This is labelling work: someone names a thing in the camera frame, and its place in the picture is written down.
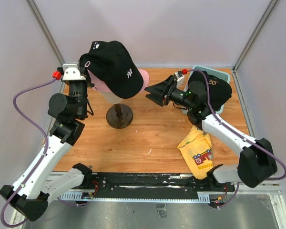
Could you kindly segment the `pink sport baseball cap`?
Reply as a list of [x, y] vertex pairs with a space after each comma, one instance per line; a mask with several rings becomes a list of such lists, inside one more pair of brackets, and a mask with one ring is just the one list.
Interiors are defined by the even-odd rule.
[[116, 78], [111, 83], [99, 79], [91, 71], [88, 71], [94, 88], [98, 92], [113, 93], [121, 98], [131, 98], [143, 91], [149, 83], [149, 74], [146, 70], [138, 69], [138, 72], [128, 71], [125, 78]]

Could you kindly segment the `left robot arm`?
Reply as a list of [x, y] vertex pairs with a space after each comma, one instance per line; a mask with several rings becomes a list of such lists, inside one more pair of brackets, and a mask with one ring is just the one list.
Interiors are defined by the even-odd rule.
[[45, 143], [23, 175], [12, 185], [4, 185], [0, 190], [0, 195], [6, 200], [0, 219], [6, 227], [11, 226], [4, 220], [7, 206], [13, 207], [26, 220], [33, 222], [44, 214], [50, 203], [68, 190], [74, 187], [86, 189], [93, 183], [92, 170], [81, 163], [75, 164], [64, 175], [47, 181], [60, 159], [79, 139], [85, 127], [82, 121], [94, 114], [87, 92], [94, 84], [85, 67], [79, 62], [66, 62], [57, 68], [52, 77], [52, 80], [40, 86], [62, 81], [69, 86], [69, 93], [56, 93], [50, 98], [48, 115], [55, 121], [48, 134], [25, 116], [41, 131]]

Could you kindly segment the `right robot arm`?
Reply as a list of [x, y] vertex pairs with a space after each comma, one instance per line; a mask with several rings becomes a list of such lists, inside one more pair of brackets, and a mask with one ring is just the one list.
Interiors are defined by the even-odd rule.
[[192, 81], [182, 91], [177, 88], [177, 77], [171, 75], [145, 90], [146, 98], [159, 106], [174, 102], [186, 108], [191, 124], [217, 137], [239, 157], [238, 164], [218, 165], [207, 172], [210, 190], [217, 191], [228, 182], [242, 182], [255, 188], [277, 172], [271, 143], [242, 133], [216, 114], [209, 103], [209, 89], [202, 82]]

